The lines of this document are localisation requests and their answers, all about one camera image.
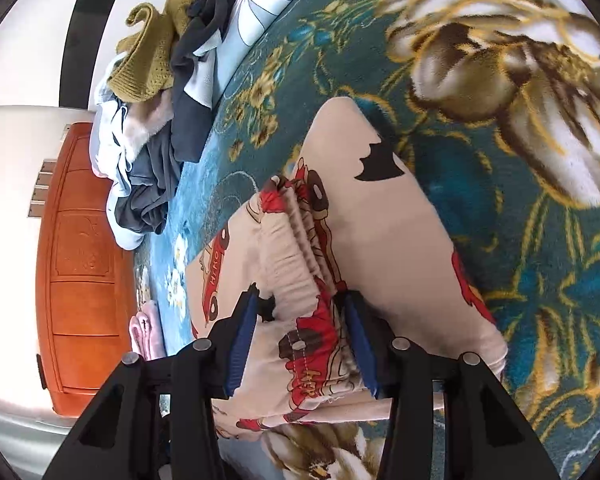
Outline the beige car print pants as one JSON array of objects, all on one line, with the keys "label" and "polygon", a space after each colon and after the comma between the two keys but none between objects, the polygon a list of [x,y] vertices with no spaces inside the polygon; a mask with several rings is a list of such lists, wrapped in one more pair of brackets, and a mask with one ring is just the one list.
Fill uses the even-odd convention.
[{"label": "beige car print pants", "polygon": [[262,312],[242,382],[212,404],[224,438],[286,424],[384,419],[352,352],[338,292],[359,292],[392,330],[437,356],[507,346],[415,178],[355,102],[317,112],[294,170],[246,200],[185,271],[195,336],[255,287]]}]

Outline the folded pink towel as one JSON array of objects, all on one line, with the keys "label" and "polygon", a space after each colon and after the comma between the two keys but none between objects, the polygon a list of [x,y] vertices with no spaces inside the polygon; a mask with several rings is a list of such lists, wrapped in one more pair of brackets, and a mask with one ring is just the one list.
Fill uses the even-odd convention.
[{"label": "folded pink towel", "polygon": [[155,301],[149,300],[140,306],[129,322],[132,350],[145,361],[166,357],[160,314]]}]

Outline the orange wooden headboard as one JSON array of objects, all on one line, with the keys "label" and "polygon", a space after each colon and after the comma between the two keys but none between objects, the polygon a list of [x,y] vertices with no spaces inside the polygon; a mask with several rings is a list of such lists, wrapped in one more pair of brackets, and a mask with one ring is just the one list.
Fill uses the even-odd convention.
[{"label": "orange wooden headboard", "polygon": [[132,252],[112,235],[110,183],[93,174],[91,125],[69,127],[38,237],[36,325],[41,377],[60,416],[78,417],[125,352],[136,308]]}]

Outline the dark grey garment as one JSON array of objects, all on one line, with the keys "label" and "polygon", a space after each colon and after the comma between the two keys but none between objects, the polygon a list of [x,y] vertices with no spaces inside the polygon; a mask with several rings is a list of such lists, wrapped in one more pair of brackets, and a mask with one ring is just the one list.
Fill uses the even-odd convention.
[{"label": "dark grey garment", "polygon": [[168,218],[169,202],[181,180],[183,163],[174,155],[171,123],[140,150],[129,172],[131,192],[114,208],[118,225],[135,233],[161,234]]}]

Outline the light blue shirt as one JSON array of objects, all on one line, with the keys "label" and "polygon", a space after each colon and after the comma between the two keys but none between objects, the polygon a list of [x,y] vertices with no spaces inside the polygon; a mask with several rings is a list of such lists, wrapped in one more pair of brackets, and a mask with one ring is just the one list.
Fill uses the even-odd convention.
[{"label": "light blue shirt", "polygon": [[132,252],[142,244],[145,235],[120,226],[116,218],[118,199],[128,197],[131,193],[129,181],[131,164],[126,159],[125,148],[121,144],[122,127],[129,113],[129,107],[108,86],[112,71],[124,58],[125,52],[122,52],[111,60],[105,75],[93,92],[96,112],[88,154],[90,154],[93,174],[111,181],[105,212],[114,240],[123,250]]}]

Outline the cream fluffy sweater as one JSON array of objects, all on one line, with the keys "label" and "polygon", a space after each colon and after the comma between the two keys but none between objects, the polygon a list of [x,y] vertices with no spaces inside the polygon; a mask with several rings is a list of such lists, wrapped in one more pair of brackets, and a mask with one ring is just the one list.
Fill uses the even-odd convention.
[{"label": "cream fluffy sweater", "polygon": [[163,90],[151,99],[133,103],[122,126],[122,143],[128,162],[134,162],[148,140],[173,118],[171,90]]}]

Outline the teal floral bed blanket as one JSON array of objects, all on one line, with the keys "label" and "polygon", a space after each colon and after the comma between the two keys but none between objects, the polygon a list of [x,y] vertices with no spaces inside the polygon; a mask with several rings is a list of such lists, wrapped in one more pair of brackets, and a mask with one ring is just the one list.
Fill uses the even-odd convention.
[{"label": "teal floral bed blanket", "polygon": [[294,0],[237,67],[200,162],[140,257],[166,350],[185,267],[330,98],[410,168],[509,354],[504,382],[558,474],[600,452],[600,24],[581,0]]}]

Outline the olive green knit sweater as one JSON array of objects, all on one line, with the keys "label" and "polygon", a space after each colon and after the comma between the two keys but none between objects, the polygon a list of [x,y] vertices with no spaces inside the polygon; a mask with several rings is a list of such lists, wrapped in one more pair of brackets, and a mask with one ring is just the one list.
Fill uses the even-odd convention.
[{"label": "olive green knit sweater", "polygon": [[173,86],[171,54],[190,23],[187,10],[193,2],[166,0],[162,11],[149,2],[134,6],[125,24],[142,28],[118,42],[116,52],[124,53],[124,58],[107,79],[117,98],[125,103],[145,102]]}]

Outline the white black glossy wardrobe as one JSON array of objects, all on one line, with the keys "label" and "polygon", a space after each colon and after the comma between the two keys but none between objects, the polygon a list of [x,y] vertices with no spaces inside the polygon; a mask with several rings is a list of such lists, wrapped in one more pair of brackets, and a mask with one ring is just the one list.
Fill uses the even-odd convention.
[{"label": "white black glossy wardrobe", "polygon": [[0,24],[0,106],[92,110],[93,92],[132,34],[139,3],[166,0],[17,0]]}]

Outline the black garment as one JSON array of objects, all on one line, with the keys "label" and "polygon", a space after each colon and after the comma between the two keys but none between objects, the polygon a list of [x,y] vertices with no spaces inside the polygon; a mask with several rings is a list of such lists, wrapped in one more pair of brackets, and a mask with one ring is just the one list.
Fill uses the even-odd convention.
[{"label": "black garment", "polygon": [[171,56],[174,76],[171,143],[179,162],[198,162],[213,122],[216,48],[222,44],[235,0],[194,0]]}]

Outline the light blue floral duvet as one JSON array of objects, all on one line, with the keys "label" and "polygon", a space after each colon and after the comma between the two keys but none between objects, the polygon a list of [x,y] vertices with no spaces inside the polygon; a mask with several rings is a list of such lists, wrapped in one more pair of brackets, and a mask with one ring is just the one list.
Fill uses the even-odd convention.
[{"label": "light blue floral duvet", "polygon": [[193,52],[195,67],[184,92],[211,108],[235,70],[292,0],[235,0],[224,32],[216,32]]}]

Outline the wall switch panels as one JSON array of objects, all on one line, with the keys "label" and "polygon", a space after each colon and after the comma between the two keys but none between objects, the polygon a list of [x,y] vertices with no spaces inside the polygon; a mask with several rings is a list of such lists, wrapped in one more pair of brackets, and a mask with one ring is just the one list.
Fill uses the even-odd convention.
[{"label": "wall switch panels", "polygon": [[56,167],[56,159],[45,159],[41,169],[36,176],[30,205],[28,210],[29,218],[42,218],[48,193],[50,192],[50,182]]}]

